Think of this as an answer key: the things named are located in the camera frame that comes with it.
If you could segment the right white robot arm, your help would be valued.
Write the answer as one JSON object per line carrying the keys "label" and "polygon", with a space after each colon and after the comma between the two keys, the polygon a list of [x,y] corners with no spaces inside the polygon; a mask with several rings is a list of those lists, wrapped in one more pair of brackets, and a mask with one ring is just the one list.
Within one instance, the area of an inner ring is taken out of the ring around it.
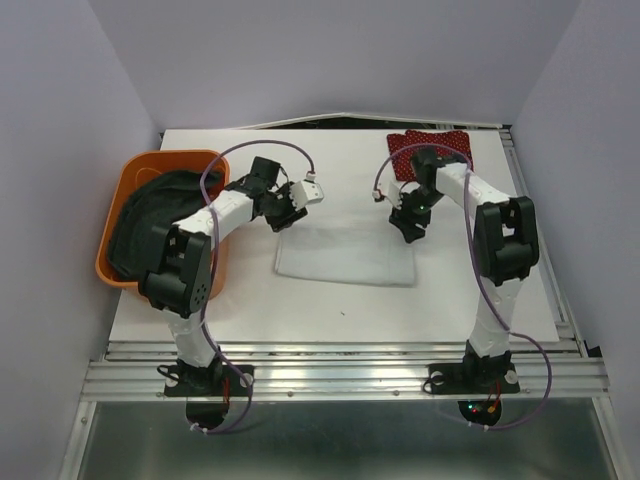
{"label": "right white robot arm", "polygon": [[[441,156],[437,150],[448,152]],[[540,257],[536,213],[527,196],[510,196],[479,177],[468,155],[445,145],[418,143],[408,152],[417,187],[406,193],[376,187],[378,201],[392,205],[389,222],[412,243],[425,237],[431,210],[444,197],[463,209],[473,273],[480,291],[476,320],[468,339],[472,358],[460,366],[463,384],[482,390],[496,378],[492,362],[505,361],[516,298]]]}

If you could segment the red polka dot skirt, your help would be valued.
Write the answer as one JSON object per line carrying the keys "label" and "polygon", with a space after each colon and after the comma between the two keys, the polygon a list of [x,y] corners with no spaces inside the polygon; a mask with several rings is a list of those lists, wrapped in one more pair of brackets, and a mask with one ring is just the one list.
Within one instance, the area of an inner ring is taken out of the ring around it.
{"label": "red polka dot skirt", "polygon": [[448,147],[451,147],[456,152],[464,153],[472,160],[470,138],[462,130],[445,131],[444,133],[407,130],[403,134],[389,134],[387,136],[387,146],[389,153],[393,156],[391,165],[397,181],[411,182],[415,180],[415,175],[410,165],[413,151],[406,150],[400,154],[398,154],[398,151],[404,147],[421,143],[438,144],[436,148],[438,156],[453,155],[453,152],[448,150]]}

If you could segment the white skirt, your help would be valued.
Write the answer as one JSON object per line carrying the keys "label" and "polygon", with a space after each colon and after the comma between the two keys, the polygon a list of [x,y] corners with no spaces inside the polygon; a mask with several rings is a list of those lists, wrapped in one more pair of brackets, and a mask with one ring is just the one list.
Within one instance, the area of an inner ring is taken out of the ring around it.
{"label": "white skirt", "polygon": [[291,227],[280,234],[276,274],[339,284],[416,284],[412,247],[390,227]]}

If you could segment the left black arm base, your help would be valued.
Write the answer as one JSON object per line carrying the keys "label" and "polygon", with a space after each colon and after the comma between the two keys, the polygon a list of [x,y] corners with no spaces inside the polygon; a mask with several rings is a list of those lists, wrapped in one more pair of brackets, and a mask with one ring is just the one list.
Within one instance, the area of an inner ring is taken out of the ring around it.
{"label": "left black arm base", "polygon": [[210,367],[194,367],[178,360],[161,364],[156,371],[165,380],[164,395],[169,398],[248,397],[244,380],[219,361]]}

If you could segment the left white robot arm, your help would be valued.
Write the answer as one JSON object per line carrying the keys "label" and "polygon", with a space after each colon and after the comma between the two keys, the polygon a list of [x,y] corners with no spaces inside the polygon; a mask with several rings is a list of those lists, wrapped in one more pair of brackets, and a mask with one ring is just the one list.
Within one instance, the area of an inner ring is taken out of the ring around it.
{"label": "left white robot arm", "polygon": [[221,242],[258,217],[278,233],[324,199],[313,170],[279,186],[282,172],[280,163],[256,157],[246,175],[226,185],[215,199],[206,199],[198,211],[151,230],[138,291],[166,316],[178,359],[190,367],[188,382],[199,393],[213,393],[222,384],[223,371],[214,363],[216,344],[203,318]]}

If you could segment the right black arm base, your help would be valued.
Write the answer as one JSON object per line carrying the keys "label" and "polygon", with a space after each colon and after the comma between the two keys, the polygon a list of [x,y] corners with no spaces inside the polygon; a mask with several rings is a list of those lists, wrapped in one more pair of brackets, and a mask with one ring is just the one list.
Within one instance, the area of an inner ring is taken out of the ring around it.
{"label": "right black arm base", "polygon": [[514,364],[503,358],[466,355],[459,363],[432,363],[427,370],[423,390],[433,395],[474,396],[521,391],[518,379],[507,379],[510,373],[515,373]]}

